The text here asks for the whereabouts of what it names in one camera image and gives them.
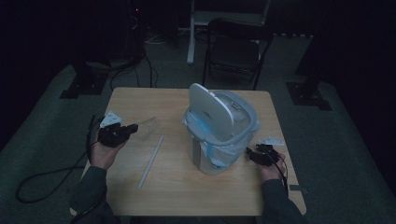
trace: stand base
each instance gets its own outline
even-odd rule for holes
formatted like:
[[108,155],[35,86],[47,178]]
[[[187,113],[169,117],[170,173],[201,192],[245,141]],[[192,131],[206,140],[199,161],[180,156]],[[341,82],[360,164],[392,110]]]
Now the stand base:
[[102,94],[103,87],[106,84],[108,73],[94,73],[95,79],[90,86],[81,86],[78,77],[75,77],[69,89],[63,91],[61,99],[77,99],[79,95],[100,95]]
[[328,110],[331,111],[332,108],[329,105],[329,102],[323,100],[320,92],[316,90],[311,96],[307,97],[303,94],[302,86],[304,83],[298,82],[287,82],[286,86],[288,87],[289,94],[291,100],[295,105],[312,105],[317,106],[320,110]]

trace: handheld controller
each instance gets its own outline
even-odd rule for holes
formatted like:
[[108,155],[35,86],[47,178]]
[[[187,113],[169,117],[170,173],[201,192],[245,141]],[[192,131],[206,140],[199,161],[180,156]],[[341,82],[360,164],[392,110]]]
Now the handheld controller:
[[252,149],[247,147],[248,158],[251,161],[264,166],[271,166],[279,161],[277,151],[271,145],[258,144],[256,145],[256,150],[258,152],[253,152]]
[[115,123],[99,130],[98,141],[107,147],[116,147],[128,140],[137,129],[137,124],[121,126],[120,123]]

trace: desk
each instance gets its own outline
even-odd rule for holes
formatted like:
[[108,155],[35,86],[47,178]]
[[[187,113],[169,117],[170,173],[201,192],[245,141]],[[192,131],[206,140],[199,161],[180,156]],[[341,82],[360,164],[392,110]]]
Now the desk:
[[190,16],[190,44],[187,53],[187,64],[194,64],[195,53],[195,25],[208,25],[215,18],[226,18],[236,21],[257,22],[265,24],[268,8],[271,0],[267,0],[262,14],[258,13],[238,13],[238,12],[219,12],[219,11],[200,11],[195,10],[195,1],[191,0]]
[[[276,112],[265,91],[235,91],[256,109],[262,128],[252,140],[273,136],[284,141]],[[220,175],[205,175],[188,156],[191,135],[182,123],[189,106],[189,90],[116,88],[108,103],[122,124],[156,117],[161,127],[147,140],[132,134],[107,173],[107,201],[116,216],[260,216],[262,193],[256,165],[245,155]],[[151,154],[163,143],[141,189],[138,183]],[[289,184],[298,185],[286,146],[276,147],[287,156]],[[300,191],[290,198],[306,212]]]

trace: white stick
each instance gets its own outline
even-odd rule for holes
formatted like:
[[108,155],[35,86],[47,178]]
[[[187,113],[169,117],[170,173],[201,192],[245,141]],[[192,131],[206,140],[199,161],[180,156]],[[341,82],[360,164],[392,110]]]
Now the white stick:
[[137,186],[139,189],[142,188],[143,183],[145,183],[146,177],[149,174],[149,168],[151,168],[152,163],[154,162],[155,156],[157,155],[158,149],[160,149],[161,144],[163,143],[163,136],[161,136],[160,141],[158,141],[157,146],[155,147],[154,152],[149,159],[148,166],[146,167],[145,173],[143,173],[142,178],[140,179],[139,185]]

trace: black chair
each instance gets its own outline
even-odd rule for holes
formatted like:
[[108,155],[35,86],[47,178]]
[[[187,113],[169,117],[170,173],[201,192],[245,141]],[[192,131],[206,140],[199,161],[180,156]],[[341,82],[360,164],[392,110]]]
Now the black chair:
[[264,63],[264,55],[274,38],[260,23],[214,19],[207,27],[207,48],[202,85],[205,85],[206,69],[212,68],[248,74],[250,82],[255,77],[256,90]]

